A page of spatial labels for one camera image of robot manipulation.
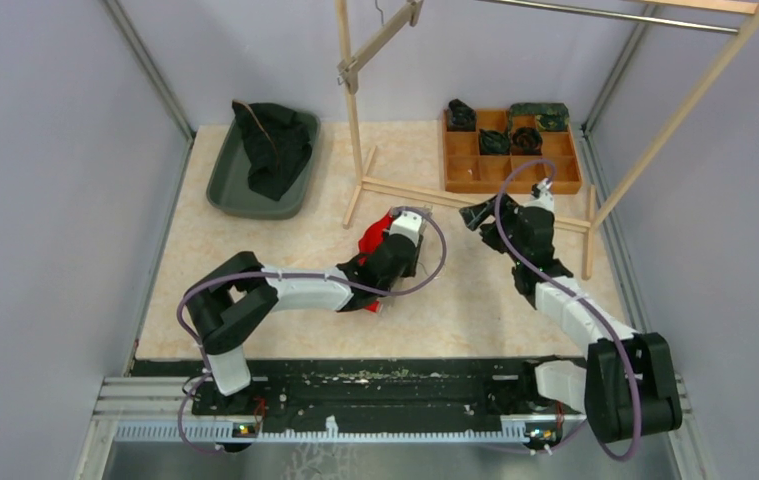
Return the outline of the red underwear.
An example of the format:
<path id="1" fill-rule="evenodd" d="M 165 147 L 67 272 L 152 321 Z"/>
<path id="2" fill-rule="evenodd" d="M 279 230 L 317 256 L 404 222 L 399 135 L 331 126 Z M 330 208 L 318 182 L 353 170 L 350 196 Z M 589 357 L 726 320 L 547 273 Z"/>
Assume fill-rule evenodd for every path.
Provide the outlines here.
<path id="1" fill-rule="evenodd" d="M 382 244 L 387 236 L 386 230 L 394 220 L 392 213 L 388 210 L 383 217 L 371 224 L 358 241 L 358 260 L 359 267 L 363 267 L 368 257 L 373 254 Z M 362 284 L 388 291 L 396 281 L 395 277 L 388 277 L 384 280 L 369 279 L 367 273 L 360 273 L 359 280 Z"/>

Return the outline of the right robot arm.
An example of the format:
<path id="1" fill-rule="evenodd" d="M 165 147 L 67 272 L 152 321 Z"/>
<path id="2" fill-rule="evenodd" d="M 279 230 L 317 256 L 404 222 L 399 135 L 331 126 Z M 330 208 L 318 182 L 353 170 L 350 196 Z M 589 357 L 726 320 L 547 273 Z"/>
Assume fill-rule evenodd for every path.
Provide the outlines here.
<path id="1" fill-rule="evenodd" d="M 531 412 L 554 401 L 586 415 L 598 441 L 611 443 L 678 429 L 683 412 L 670 347 L 655 332 L 640 333 L 605 312 L 557 258 L 553 205 L 519 205 L 493 197 L 460 211 L 485 245 L 512 257 L 514 285 L 581 350 L 585 364 L 550 360 L 518 385 Z"/>

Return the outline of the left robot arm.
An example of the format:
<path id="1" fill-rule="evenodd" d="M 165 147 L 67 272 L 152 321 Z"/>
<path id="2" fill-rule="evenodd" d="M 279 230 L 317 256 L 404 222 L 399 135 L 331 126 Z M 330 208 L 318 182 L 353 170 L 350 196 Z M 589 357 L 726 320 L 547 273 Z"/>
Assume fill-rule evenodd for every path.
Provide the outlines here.
<path id="1" fill-rule="evenodd" d="M 415 275 L 422 242 L 421 234 L 386 233 L 373 250 L 325 270 L 268 267 L 243 251 L 189 288 L 178 311 L 190 317 L 218 404 L 232 414 L 252 406 L 255 388 L 243 344 L 268 315 L 373 311 L 398 280 Z"/>

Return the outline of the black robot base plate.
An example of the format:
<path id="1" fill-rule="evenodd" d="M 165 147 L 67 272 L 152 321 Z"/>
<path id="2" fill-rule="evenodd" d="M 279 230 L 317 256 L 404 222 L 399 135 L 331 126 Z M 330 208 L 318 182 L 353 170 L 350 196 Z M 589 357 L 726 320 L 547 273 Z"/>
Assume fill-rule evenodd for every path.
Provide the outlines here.
<path id="1" fill-rule="evenodd" d="M 257 359 L 251 384 L 224 396 L 211 381 L 191 399 L 198 417 L 235 414 L 263 433 L 496 433 L 505 420 L 562 425 L 583 414 L 533 389 L 533 357 Z"/>

